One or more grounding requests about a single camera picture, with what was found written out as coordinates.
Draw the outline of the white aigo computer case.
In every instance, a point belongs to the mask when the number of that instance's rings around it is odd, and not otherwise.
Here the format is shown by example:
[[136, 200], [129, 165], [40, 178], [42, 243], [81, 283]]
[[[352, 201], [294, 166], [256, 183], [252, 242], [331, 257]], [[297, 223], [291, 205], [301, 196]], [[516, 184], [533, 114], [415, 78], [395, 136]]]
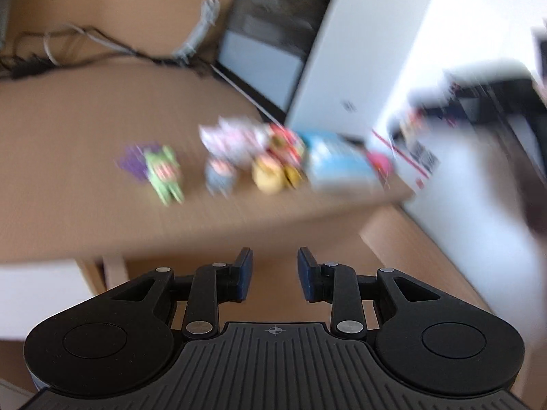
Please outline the white aigo computer case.
[[233, 0], [215, 72], [266, 120], [362, 141], [430, 0]]

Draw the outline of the wooden drawer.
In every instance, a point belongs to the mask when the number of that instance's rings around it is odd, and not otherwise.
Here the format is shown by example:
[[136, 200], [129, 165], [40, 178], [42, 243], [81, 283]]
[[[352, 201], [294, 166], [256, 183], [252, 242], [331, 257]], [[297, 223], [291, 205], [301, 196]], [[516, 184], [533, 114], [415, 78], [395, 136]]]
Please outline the wooden drawer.
[[254, 253], [249, 295], [242, 304], [221, 305], [221, 322], [329, 320], [328, 304], [309, 304], [304, 299], [296, 262], [301, 247], [308, 247], [320, 263], [340, 262], [364, 275], [394, 268], [481, 309], [488, 308], [436, 243], [393, 205], [298, 221], [268, 231], [232, 233], [161, 256], [100, 256], [78, 260], [77, 265], [91, 292], [100, 294], [157, 266], [185, 275], [201, 265], [231, 262], [243, 247]]

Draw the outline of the yellow bell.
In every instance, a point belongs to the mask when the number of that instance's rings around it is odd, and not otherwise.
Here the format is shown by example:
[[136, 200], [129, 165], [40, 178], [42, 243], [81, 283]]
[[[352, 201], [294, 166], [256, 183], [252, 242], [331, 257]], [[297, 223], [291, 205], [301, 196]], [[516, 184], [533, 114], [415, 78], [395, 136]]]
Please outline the yellow bell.
[[283, 167], [286, 186], [291, 189], [298, 189], [304, 182], [304, 175], [298, 167], [285, 165]]

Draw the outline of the blue white tissue pack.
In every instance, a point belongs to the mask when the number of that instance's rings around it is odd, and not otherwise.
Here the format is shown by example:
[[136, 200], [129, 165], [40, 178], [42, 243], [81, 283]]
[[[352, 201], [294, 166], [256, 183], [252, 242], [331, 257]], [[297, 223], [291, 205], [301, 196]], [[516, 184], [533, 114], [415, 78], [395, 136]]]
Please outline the blue white tissue pack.
[[314, 191], [360, 192], [381, 188], [363, 152], [336, 133], [300, 132], [306, 146], [303, 169]]

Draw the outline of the green pig figurine keychain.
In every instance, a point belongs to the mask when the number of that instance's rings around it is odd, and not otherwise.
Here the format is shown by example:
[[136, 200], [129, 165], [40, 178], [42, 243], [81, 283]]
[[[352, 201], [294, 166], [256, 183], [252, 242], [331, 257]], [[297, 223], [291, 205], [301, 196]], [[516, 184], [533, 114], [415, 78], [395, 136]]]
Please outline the green pig figurine keychain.
[[146, 176], [163, 205], [185, 200], [181, 188], [182, 172], [173, 149], [167, 145], [144, 151]]

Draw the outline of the red black doll keychain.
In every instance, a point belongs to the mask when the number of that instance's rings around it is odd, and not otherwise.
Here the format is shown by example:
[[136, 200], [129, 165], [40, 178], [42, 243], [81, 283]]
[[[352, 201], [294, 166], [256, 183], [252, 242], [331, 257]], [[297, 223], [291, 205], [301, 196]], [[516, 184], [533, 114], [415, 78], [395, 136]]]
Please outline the red black doll keychain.
[[268, 126], [267, 152], [283, 165], [301, 168], [306, 146], [296, 132], [283, 126]]

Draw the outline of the white box with QR codes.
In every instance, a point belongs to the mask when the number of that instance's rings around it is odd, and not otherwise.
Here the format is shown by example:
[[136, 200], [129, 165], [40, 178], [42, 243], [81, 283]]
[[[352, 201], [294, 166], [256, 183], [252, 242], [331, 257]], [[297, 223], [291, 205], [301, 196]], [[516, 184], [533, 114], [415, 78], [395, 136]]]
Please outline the white box with QR codes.
[[424, 143], [427, 122], [424, 110], [410, 108], [370, 132], [371, 149], [387, 156], [395, 173], [415, 193], [422, 191], [439, 168], [440, 160]]

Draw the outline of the purple bead snowflake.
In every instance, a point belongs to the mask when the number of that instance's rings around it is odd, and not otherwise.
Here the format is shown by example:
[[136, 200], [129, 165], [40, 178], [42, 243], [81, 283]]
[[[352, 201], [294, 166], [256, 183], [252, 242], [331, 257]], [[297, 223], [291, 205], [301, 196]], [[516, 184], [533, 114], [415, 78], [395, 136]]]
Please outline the purple bead snowflake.
[[117, 167], [131, 174], [140, 182], [147, 182], [146, 152], [156, 152], [159, 145], [155, 142], [144, 145], [131, 145], [125, 149], [117, 161]]

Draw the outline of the yellow small figurine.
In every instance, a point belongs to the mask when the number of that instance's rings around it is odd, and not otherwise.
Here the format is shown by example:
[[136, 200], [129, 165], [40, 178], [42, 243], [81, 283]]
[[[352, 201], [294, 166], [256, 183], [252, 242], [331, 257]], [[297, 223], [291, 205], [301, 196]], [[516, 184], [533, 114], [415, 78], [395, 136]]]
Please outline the yellow small figurine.
[[284, 168], [279, 160], [269, 154], [261, 154], [255, 158], [251, 176], [262, 193], [276, 194], [285, 189]]

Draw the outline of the pink round toy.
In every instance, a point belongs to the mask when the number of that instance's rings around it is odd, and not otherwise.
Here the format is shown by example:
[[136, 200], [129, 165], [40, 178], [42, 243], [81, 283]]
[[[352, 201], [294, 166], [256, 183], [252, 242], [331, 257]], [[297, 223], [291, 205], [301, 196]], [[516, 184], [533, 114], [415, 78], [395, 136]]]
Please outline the pink round toy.
[[378, 151], [366, 151], [365, 156], [376, 171], [378, 177], [383, 182], [387, 182], [394, 173], [392, 160], [386, 154], [382, 154]]

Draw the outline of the grey small figurine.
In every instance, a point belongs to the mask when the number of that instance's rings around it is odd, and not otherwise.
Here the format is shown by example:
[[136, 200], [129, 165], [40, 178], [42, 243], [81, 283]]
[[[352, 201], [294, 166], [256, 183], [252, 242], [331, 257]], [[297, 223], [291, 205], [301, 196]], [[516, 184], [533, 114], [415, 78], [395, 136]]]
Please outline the grey small figurine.
[[205, 181], [209, 193], [227, 196], [236, 185], [237, 169], [229, 161], [212, 156], [205, 167]]

